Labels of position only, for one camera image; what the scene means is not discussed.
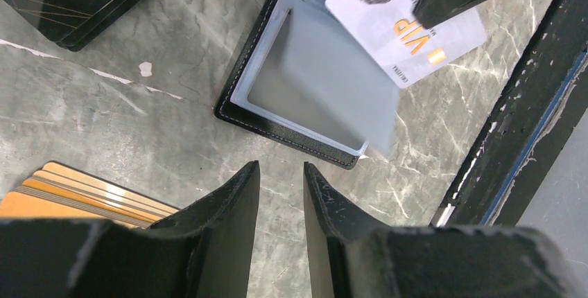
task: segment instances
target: gray marble countertop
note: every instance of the gray marble countertop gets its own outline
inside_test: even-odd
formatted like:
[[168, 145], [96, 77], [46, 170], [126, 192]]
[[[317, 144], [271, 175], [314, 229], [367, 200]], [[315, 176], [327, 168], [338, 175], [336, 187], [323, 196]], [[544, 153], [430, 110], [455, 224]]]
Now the gray marble countertop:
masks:
[[404, 90], [391, 155], [351, 171], [213, 117], [263, 0], [145, 0], [78, 53], [0, 3], [0, 195], [56, 160], [183, 207], [258, 159], [249, 296], [310, 297], [302, 162], [386, 223], [428, 224], [550, 2], [479, 6], [488, 42]]

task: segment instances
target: open card holder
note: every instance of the open card holder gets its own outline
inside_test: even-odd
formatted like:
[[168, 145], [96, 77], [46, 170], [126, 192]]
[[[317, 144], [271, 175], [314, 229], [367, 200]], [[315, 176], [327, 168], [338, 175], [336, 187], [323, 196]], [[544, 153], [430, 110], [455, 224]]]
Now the open card holder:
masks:
[[325, 0], [266, 0], [214, 114], [351, 169], [368, 140], [387, 149], [398, 97]]

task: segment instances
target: white stitching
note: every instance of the white stitching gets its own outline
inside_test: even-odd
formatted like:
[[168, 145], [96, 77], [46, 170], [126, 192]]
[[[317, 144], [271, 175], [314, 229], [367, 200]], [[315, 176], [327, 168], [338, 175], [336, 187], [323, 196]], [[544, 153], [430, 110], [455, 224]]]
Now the white stitching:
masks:
[[[255, 38], [253, 39], [253, 44], [254, 44], [254, 43], [257, 41], [257, 39], [259, 38], [259, 35], [261, 34], [261, 29], [263, 28], [263, 25], [265, 24], [265, 22], [266, 22], [266, 21], [267, 21], [267, 19], [268, 19], [268, 13], [269, 13], [269, 12], [270, 12], [270, 8], [268, 8], [268, 9], [266, 10], [266, 13], [263, 15], [263, 21], [262, 21], [262, 24], [260, 25], [259, 29], [257, 30], [257, 33], [255, 34]], [[307, 148], [307, 147], [305, 147], [305, 146], [302, 146], [302, 145], [300, 145], [300, 144], [298, 144], [298, 143], [296, 143], [296, 142], [292, 142], [292, 141], [286, 140], [286, 139], [284, 139], [283, 137], [279, 137], [279, 136], [277, 136], [277, 135], [275, 135], [275, 134], [272, 134], [272, 133], [270, 133], [270, 132], [267, 132], [267, 131], [265, 131], [265, 130], [261, 130], [261, 129], [259, 129], [259, 128], [255, 127], [255, 126], [252, 126], [252, 125], [249, 125], [249, 124], [247, 124], [247, 123], [244, 123], [243, 121], [240, 121], [240, 120], [237, 120], [237, 119], [235, 119], [235, 118], [232, 118], [232, 117], [230, 117], [230, 116], [226, 116], [226, 115], [224, 115], [224, 113], [223, 113], [223, 108], [225, 107], [225, 104], [226, 104], [227, 100], [229, 99], [229, 96], [231, 96], [231, 93], [232, 93], [232, 91], [233, 91], [233, 88], [235, 87], [235, 84], [236, 84], [237, 80], [238, 80], [238, 79], [240, 78], [240, 76], [241, 76], [241, 72], [242, 72], [243, 68], [245, 67], [245, 61], [247, 61], [247, 60], [249, 59], [249, 54], [251, 53], [251, 49], [252, 49], [252, 47], [253, 47], [253, 46], [254, 46], [254, 45], [250, 45], [250, 46], [249, 46], [249, 49], [247, 50], [247, 53], [245, 53], [245, 59], [243, 59], [243, 63], [241, 63], [241, 66], [239, 67], [239, 70], [237, 71], [237, 77], [235, 77], [235, 79], [233, 80], [233, 83], [231, 84], [231, 87], [229, 88], [229, 91], [227, 92], [227, 95], [225, 96], [225, 99], [223, 100], [223, 103], [222, 103], [222, 104], [220, 104], [220, 110], [219, 110], [219, 113], [220, 113], [220, 115], [221, 115], [222, 117], [224, 117], [224, 118], [227, 118], [227, 119], [229, 119], [229, 120], [236, 121], [237, 123], [240, 123], [240, 124], [242, 124], [242, 125], [248, 126], [249, 128], [253, 128], [254, 130], [257, 130], [258, 132], [260, 132], [260, 133], [262, 133], [262, 134], [267, 134], [267, 135], [270, 135], [270, 136], [272, 136], [272, 137], [274, 137], [274, 138], [276, 138], [276, 139], [282, 140], [283, 142], [286, 142], [286, 143], [292, 144], [292, 145], [294, 145], [294, 146], [297, 146], [297, 147], [299, 147], [299, 148], [305, 149], [306, 151], [312, 152], [312, 153], [313, 153], [313, 154], [315, 154], [315, 155], [318, 155], [318, 156], [321, 156], [321, 157], [328, 158], [328, 159], [330, 159], [330, 160], [332, 160], [332, 161], [335, 161], [335, 162], [337, 162], [337, 163], [339, 163], [339, 164], [342, 164], [342, 165], [344, 165], [344, 166], [346, 166], [346, 167], [349, 167], [349, 166], [351, 166], [352, 164], [348, 164], [348, 163], [345, 163], [345, 162], [343, 162], [343, 161], [339, 161], [338, 159], [335, 159], [335, 158], [333, 158], [333, 157], [330, 157], [329, 155], [321, 154], [320, 152], [318, 152], [318, 151], [316, 151], [316, 150], [312, 150], [312, 149], [310, 149], [310, 148]]]

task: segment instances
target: white spot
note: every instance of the white spot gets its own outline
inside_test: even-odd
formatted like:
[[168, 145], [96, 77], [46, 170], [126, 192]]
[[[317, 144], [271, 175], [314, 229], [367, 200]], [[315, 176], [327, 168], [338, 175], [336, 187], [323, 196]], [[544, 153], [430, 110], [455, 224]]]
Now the white spot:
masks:
[[151, 73], [151, 62], [143, 62], [139, 65], [139, 69], [141, 69], [141, 76], [144, 77], [148, 77], [148, 76], [152, 76], [153, 74]]
[[54, 100], [51, 109], [49, 110], [49, 116], [53, 118], [55, 121], [62, 121], [65, 118], [65, 111], [67, 110], [67, 105], [65, 104], [65, 100], [63, 97], [58, 97]]

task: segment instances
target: vip card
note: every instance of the vip card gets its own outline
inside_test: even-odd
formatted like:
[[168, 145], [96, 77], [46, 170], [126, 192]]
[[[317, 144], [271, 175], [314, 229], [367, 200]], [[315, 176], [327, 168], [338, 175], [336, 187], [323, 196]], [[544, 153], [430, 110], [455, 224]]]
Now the vip card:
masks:
[[400, 88], [406, 88], [483, 44], [475, 8], [425, 29], [412, 13], [418, 0], [327, 0], [335, 18]]

